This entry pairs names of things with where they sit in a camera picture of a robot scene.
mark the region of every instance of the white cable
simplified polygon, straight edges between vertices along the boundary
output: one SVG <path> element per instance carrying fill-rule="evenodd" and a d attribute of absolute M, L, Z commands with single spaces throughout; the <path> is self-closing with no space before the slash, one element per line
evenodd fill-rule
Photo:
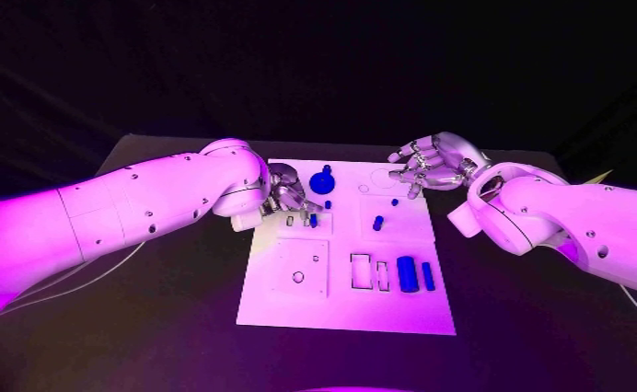
<path fill-rule="evenodd" d="M 637 306 L 637 301 L 634 300 L 634 297 L 630 295 L 630 292 L 628 292 L 627 287 L 625 287 L 622 284 L 619 284 L 619 288 L 621 288 L 621 290 L 624 291 L 625 295 L 628 296 L 630 301 L 631 301 L 632 304 Z"/>
<path fill-rule="evenodd" d="M 0 317 L 7 314 L 8 312 L 13 312 L 14 310 L 20 309 L 24 306 L 30 306 L 30 305 L 36 305 L 36 303 L 39 302 L 44 302 L 46 300 L 50 300 L 53 298 L 62 297 L 63 295 L 73 293 L 75 291 L 78 291 L 79 289 L 85 288 L 89 284 L 95 283 L 99 279 L 102 279 L 104 277 L 106 277 L 106 275 L 109 275 L 125 263 L 125 261 L 132 257 L 132 255 L 135 254 L 135 252 L 141 249 L 142 244 L 145 242 L 141 242 L 141 244 L 132 249 L 132 251 L 129 251 L 129 254 L 122 258 L 122 261 L 119 261 L 119 263 L 104 273 L 101 274 L 98 277 L 95 277 L 89 282 L 85 282 L 83 284 L 80 284 L 78 287 L 75 287 L 73 289 L 69 289 L 68 291 L 65 291 L 63 293 L 55 294 L 55 295 L 49 295 L 44 298 L 39 298 L 37 300 L 33 300 L 31 302 L 24 303 L 23 305 L 17 305 L 14 306 L 11 309 L 7 309 L 6 311 L 0 312 Z"/>
<path fill-rule="evenodd" d="M 24 300 L 30 295 L 33 295 L 34 293 L 39 293 L 40 291 L 43 291 L 46 288 L 50 288 L 55 284 L 57 284 L 59 282 L 62 282 L 63 280 L 66 280 L 73 274 L 76 274 L 80 270 L 83 270 L 91 263 L 93 263 L 96 261 L 96 259 L 92 259 L 89 261 L 85 261 L 72 271 L 66 272 L 59 278 L 56 278 L 50 283 L 47 283 L 44 286 L 42 286 L 40 288 L 37 288 L 34 291 L 30 292 L 24 292 L 24 294 L 20 294 L 10 302 L 19 302 L 20 300 Z"/>

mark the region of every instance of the puzzle board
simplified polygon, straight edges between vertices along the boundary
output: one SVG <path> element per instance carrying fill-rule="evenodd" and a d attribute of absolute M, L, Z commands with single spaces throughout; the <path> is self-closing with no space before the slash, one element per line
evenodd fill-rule
<path fill-rule="evenodd" d="M 321 205 L 331 201 L 331 208 L 318 214 L 315 228 L 304 226 L 298 213 L 279 212 L 255 229 L 236 323 L 455 335 L 428 203 L 422 194 L 409 201 L 409 184 L 387 176 L 402 166 L 291 159 L 269 162 L 295 168 L 308 199 Z M 324 165 L 331 166 L 336 187 L 330 194 L 318 195 L 310 189 L 310 177 Z M 374 231 L 377 215 L 385 220 Z M 419 291 L 411 294 L 399 288 L 400 256 L 415 260 Z M 431 265 L 434 291 L 425 289 L 423 262 Z M 362 283 L 364 289 L 353 287 L 353 277 L 372 278 L 369 284 Z"/>

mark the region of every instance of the black table surface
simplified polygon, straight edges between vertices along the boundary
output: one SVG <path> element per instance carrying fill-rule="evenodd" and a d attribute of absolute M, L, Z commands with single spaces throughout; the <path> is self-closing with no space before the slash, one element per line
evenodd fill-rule
<path fill-rule="evenodd" d="M 99 174 L 207 142 L 125 136 Z M 264 158 L 383 162 L 393 151 L 251 145 Z M 487 155 L 560 174 L 546 153 Z M 484 234 L 464 238 L 445 219 L 464 193 L 426 192 L 457 336 L 238 326 L 252 231 L 235 233 L 226 218 L 207 215 L 150 241 L 91 286 L 0 317 L 1 390 L 634 390 L 637 310 L 617 284 L 547 248 L 516 257 Z M 99 275 L 129 250 L 57 289 Z"/>

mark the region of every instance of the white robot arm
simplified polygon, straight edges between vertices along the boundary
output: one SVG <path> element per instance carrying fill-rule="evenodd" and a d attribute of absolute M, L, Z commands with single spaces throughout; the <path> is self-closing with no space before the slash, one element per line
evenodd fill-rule
<path fill-rule="evenodd" d="M 292 167 L 268 167 L 236 139 L 0 201 L 0 310 L 47 276 L 166 235 L 207 211 L 243 231 L 278 210 L 307 215 L 323 207 L 305 200 Z"/>
<path fill-rule="evenodd" d="M 392 179 L 422 188 L 468 187 L 467 202 L 448 214 L 464 236 L 480 231 L 510 253 L 549 246 L 591 274 L 637 289 L 637 191 L 601 184 L 569 185 L 523 164 L 494 165 L 478 149 L 442 132 L 389 156 L 411 156 Z"/>

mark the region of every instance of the black curtain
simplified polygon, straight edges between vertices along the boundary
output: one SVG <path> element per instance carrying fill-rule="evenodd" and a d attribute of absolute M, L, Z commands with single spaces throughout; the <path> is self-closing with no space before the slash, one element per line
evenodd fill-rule
<path fill-rule="evenodd" d="M 125 133 L 403 144 L 447 130 L 634 159 L 634 0 L 0 0 L 0 194 Z"/>

